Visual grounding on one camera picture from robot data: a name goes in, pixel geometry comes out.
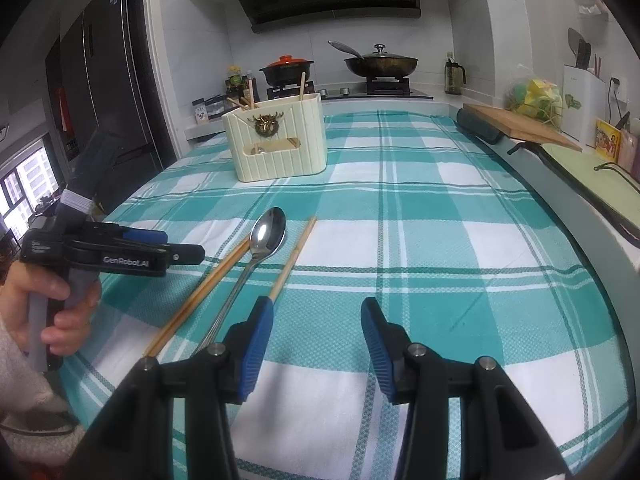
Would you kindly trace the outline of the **person's left forearm sleeve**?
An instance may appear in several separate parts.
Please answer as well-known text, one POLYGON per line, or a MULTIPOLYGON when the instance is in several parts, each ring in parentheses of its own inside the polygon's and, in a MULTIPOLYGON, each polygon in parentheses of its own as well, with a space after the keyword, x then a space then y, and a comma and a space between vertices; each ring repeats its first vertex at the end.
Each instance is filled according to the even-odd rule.
POLYGON ((24 463, 61 467, 85 434, 47 379, 32 370, 6 330, 1 331, 1 437, 24 463))

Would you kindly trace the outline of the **person's left hand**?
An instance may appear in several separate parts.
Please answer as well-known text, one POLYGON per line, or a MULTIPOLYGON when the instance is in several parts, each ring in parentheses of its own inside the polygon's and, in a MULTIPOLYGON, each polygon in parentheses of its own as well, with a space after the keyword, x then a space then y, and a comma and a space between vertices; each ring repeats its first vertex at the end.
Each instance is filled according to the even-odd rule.
POLYGON ((12 263, 1 286, 1 319, 21 352, 29 352, 35 341, 28 313, 32 295, 46 297, 43 317, 47 325, 43 326, 39 339, 52 354, 71 356, 85 344, 90 337, 94 310, 101 299, 101 282, 94 280, 84 296, 66 308, 64 304, 71 293, 70 284, 51 270, 19 261, 12 263))

